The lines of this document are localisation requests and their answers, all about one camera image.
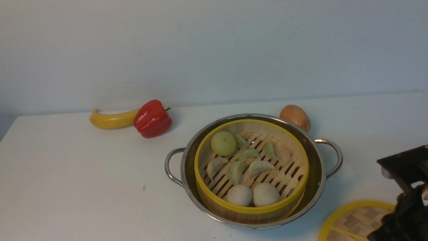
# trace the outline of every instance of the white table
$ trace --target white table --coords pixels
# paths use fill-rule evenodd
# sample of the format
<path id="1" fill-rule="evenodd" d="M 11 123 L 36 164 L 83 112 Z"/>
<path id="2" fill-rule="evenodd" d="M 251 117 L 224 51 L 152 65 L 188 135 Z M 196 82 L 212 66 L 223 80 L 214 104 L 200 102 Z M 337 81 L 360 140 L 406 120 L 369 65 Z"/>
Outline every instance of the white table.
<path id="1" fill-rule="evenodd" d="M 428 142 L 428 93 L 184 107 L 172 129 L 153 139 L 133 127 L 99 130 L 90 113 L 18 117 L 0 144 L 0 240 L 315 241 L 329 213 L 359 199 L 395 203 L 398 185 L 375 162 Z M 206 124 L 237 113 L 278 115 L 301 106 L 310 135 L 336 142 L 342 169 L 300 219 L 269 231 L 221 224 L 202 213 L 165 175 L 166 154 Z M 335 153 L 319 146 L 327 169 Z M 180 155 L 171 161 L 179 175 Z"/>

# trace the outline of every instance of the yellow steamer rim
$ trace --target yellow steamer rim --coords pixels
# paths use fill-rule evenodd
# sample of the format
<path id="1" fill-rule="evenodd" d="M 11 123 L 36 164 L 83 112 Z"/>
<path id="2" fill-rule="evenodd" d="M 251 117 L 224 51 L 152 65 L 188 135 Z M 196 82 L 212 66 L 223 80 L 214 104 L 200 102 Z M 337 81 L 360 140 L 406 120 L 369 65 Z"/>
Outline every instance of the yellow steamer rim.
<path id="1" fill-rule="evenodd" d="M 210 191 L 209 188 L 207 187 L 207 185 L 205 184 L 205 182 L 203 181 L 202 177 L 201 177 L 201 174 L 199 172 L 199 156 L 201 154 L 203 145 L 208 140 L 210 140 L 210 138 L 215 133 L 221 131 L 225 127 L 228 127 L 228 126 L 231 126 L 234 124 L 242 124 L 242 123 L 263 124 L 263 125 L 268 125 L 268 126 L 271 126 L 271 127 L 274 127 L 276 129 L 280 130 L 281 132 L 288 135 L 293 141 L 296 142 L 298 148 L 300 149 L 301 153 L 303 154 L 303 162 L 305 163 L 306 168 L 304 170 L 305 174 L 303 175 L 302 179 L 299 182 L 299 187 L 296 187 L 296 189 L 292 192 L 292 194 L 290 196 L 286 197 L 285 199 L 283 199 L 283 200 L 281 200 L 275 204 L 264 206 L 264 207 L 242 207 L 239 205 L 232 204 L 230 202 L 227 202 L 227 201 L 221 199 L 220 197 L 216 196 L 212 191 Z M 288 205 L 292 204 L 295 201 L 297 201 L 295 203 L 298 204 L 298 202 L 299 202 L 298 199 L 301 198 L 301 196 L 304 192 L 306 183 L 308 181 L 308 174 L 309 174 L 309 168 L 308 167 L 309 167 L 309 162 L 308 162 L 308 157 L 306 155 L 306 152 L 305 152 L 302 144 L 298 141 L 298 139 L 294 135 L 292 135 L 289 131 L 285 130 L 284 128 L 281 128 L 281 127 L 279 127 L 275 124 L 272 124 L 270 122 L 263 121 L 263 120 L 253 120 L 253 119 L 243 119 L 243 120 L 231 121 L 231 122 L 225 123 L 225 124 L 215 128 L 214 130 L 212 130 L 199 144 L 198 150 L 196 151 L 195 165 L 194 165 L 196 183 L 199 186 L 199 191 L 202 191 L 204 194 L 206 194 L 212 201 L 214 201 L 220 207 L 225 208 L 228 211 L 235 212 L 237 214 L 245 214 L 245 215 L 270 214 L 270 213 L 274 213 L 276 211 L 279 211 L 279 210 L 283 209 L 284 207 L 287 207 Z"/>

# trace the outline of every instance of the yellow banana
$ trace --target yellow banana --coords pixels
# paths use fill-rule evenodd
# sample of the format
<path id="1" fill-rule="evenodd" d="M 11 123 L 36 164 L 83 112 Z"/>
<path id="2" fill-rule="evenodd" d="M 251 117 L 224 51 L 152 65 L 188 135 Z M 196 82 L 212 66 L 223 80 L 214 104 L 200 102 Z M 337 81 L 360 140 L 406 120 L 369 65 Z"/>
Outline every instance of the yellow banana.
<path id="1" fill-rule="evenodd" d="M 89 119 L 92 125 L 100 129 L 117 129 L 132 126 L 139 110 L 136 109 L 119 114 L 100 114 L 98 110 L 93 110 Z"/>

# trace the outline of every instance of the white wall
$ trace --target white wall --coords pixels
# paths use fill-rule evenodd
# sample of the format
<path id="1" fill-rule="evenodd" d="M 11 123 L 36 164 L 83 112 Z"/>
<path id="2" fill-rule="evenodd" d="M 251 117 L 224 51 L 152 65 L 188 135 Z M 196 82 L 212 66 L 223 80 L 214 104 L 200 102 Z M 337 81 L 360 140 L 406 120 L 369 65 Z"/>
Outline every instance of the white wall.
<path id="1" fill-rule="evenodd" d="M 0 113 L 428 90 L 427 0 L 0 0 Z"/>

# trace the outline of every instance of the bamboo steamer lid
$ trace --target bamboo steamer lid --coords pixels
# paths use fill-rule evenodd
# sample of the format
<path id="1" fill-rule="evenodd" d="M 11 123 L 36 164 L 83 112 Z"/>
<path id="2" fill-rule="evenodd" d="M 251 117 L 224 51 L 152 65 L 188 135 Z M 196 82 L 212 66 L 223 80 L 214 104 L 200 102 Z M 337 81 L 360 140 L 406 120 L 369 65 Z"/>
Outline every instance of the bamboo steamer lid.
<path id="1" fill-rule="evenodd" d="M 381 219 L 395 205 L 381 201 L 358 201 L 334 211 L 321 228 L 318 241 L 368 241 L 367 235 L 381 226 Z"/>

